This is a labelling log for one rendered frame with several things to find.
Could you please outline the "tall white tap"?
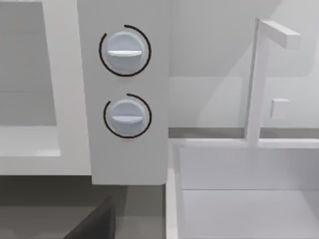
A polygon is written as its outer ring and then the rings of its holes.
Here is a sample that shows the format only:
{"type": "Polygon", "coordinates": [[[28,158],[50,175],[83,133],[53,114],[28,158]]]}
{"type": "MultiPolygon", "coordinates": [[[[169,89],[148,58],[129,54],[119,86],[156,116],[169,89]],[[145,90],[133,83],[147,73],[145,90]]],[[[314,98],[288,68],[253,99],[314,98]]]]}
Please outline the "tall white tap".
{"type": "Polygon", "coordinates": [[[244,131],[249,147],[256,147],[260,140],[269,42],[284,49],[299,49],[301,39],[300,33],[276,21],[256,18],[244,131]]]}

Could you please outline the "white sink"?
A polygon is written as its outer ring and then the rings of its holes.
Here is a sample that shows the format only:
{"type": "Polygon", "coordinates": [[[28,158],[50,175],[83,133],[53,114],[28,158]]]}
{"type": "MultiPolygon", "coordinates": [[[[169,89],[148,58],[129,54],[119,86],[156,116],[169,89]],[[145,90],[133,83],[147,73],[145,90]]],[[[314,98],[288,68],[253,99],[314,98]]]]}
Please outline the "white sink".
{"type": "Polygon", "coordinates": [[[319,139],[169,140],[167,239],[319,239],[319,139]]]}

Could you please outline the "pale blue microwave knob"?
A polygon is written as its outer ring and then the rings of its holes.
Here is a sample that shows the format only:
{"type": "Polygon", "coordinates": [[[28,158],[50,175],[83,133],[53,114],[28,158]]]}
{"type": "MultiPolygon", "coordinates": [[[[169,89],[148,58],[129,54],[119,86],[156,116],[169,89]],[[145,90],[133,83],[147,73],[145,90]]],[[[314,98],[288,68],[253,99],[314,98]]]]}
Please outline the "pale blue microwave knob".
{"type": "Polygon", "coordinates": [[[141,67],[144,44],[133,32],[120,31],[112,34],[106,42],[107,60],[115,70],[130,73],[141,67]]]}
{"type": "Polygon", "coordinates": [[[112,128],[118,134],[135,135],[144,127],[146,112],[142,104],[122,99],[111,106],[107,115],[112,128]]]}

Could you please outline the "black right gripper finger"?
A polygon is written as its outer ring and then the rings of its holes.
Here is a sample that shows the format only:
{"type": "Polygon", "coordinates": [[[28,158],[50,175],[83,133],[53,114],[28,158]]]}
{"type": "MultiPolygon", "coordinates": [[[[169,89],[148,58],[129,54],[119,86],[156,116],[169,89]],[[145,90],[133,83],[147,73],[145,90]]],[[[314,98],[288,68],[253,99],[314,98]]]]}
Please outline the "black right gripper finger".
{"type": "Polygon", "coordinates": [[[107,197],[63,239],[115,239],[116,209],[107,197]]]}

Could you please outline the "pale microwave oven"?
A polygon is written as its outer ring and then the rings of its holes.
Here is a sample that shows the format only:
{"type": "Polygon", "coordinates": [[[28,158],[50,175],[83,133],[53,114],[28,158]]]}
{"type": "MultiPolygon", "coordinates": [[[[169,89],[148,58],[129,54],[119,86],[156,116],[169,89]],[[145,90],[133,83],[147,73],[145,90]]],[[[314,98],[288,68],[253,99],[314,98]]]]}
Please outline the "pale microwave oven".
{"type": "Polygon", "coordinates": [[[0,155],[0,175],[90,175],[97,185],[162,185],[168,162],[169,0],[41,0],[47,34],[60,156],[0,155]],[[124,73],[106,56],[108,38],[135,33],[144,44],[141,67],[124,73]],[[142,104],[142,131],[118,134],[108,120],[122,99],[142,104]]]}

